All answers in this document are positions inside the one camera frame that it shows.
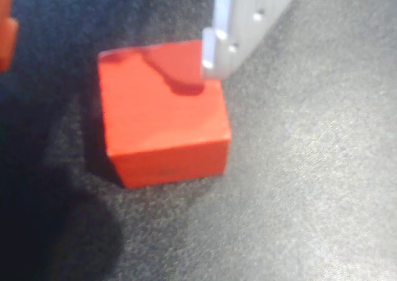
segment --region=red cube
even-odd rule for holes
[[[107,155],[128,188],[225,171],[231,131],[221,83],[202,81],[201,41],[99,55]]]

